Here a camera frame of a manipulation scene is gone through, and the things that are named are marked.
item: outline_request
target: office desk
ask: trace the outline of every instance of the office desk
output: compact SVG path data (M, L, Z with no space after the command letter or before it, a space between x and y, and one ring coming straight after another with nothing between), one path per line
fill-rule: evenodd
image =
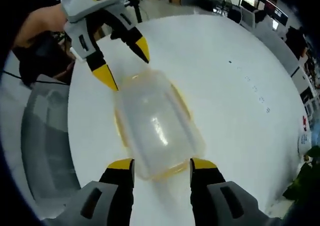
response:
M215 162L265 210L298 165L297 140L306 115L290 76L250 32L230 19L181 15L137 26L149 45L149 67L181 91ZM146 68L120 40L100 49L118 84ZM76 62L69 92L68 132L80 185L98 181L108 164L126 158L115 127L113 93L85 62ZM192 226L188 170L163 182L135 177L131 225Z

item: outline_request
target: table surface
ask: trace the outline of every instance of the table surface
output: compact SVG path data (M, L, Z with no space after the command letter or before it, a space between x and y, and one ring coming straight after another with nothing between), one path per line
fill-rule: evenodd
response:
M181 91L206 143L205 159L265 211L294 177L304 106L277 58L250 32L221 16L184 15L138 25L149 67ZM120 40L98 41L117 84L147 66ZM127 158L115 127L112 91L77 61L69 93L68 132L83 187L108 164ZM189 171L167 181L135 177L130 225L194 225Z

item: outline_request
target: transparent plastic box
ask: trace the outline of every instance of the transparent plastic box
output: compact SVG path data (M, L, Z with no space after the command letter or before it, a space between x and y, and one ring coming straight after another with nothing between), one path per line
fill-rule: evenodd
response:
M161 179L203 155L205 144L177 89L162 72L146 70L126 79L114 93L115 119L134 170Z

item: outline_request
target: person's arm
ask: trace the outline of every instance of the person's arm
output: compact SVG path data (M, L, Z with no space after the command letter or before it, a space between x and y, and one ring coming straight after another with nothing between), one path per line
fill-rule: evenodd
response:
M308 50L307 47L303 49L301 57L305 57L307 50Z
M67 68L66 68L66 70L64 72L61 72L58 75L55 75L53 78L56 79L56 80L65 82L66 76L68 74L72 73L74 66L75 66L75 63L73 61L67 66Z
M28 40L47 30L63 31L66 21L61 4L37 9L31 12L22 24L14 46L24 46Z

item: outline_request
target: black cable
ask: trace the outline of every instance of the black cable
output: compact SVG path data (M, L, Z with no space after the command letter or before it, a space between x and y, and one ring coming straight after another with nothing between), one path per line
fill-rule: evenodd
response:
M7 71L5 71L5 70L3 70L2 72L5 73L5 74L7 74L7 75L10 75L10 76L12 76L12 77L14 77L14 78L16 78L16 79L20 79L20 80L22 79L21 76L14 75L14 74L12 74L12 73L10 73L10 72L7 72ZM43 80L36 80L36 82L38 82L38 83L45 83L45 84L67 85L67 84L62 83L62 82L43 81Z
M134 12L136 13L135 16L136 16L138 23L141 23L142 18L141 18L141 13L140 13L140 9L139 9L140 0L129 0L129 2L130 2L130 5L133 6L133 8L134 8Z
M142 10L142 11L145 13L145 15L146 15L146 19L147 19L147 20L150 20L150 18L149 18L149 15L148 15L147 11L146 11L145 9L143 9L141 6L139 6L139 8L140 8L140 10Z

